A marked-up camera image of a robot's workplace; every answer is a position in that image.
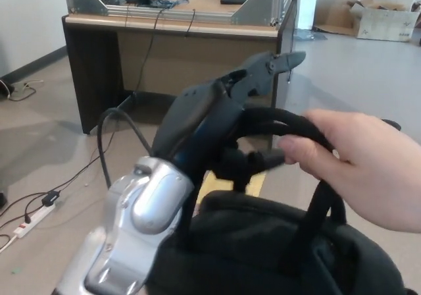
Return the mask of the person's right hand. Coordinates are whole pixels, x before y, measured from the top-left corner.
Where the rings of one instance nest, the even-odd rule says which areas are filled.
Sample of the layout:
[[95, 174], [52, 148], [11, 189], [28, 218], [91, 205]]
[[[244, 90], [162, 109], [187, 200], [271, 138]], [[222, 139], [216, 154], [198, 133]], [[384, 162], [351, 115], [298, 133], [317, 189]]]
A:
[[283, 136], [287, 164], [326, 181], [363, 219], [398, 232], [420, 233], [420, 144], [364, 113], [306, 113], [337, 154], [316, 142]]

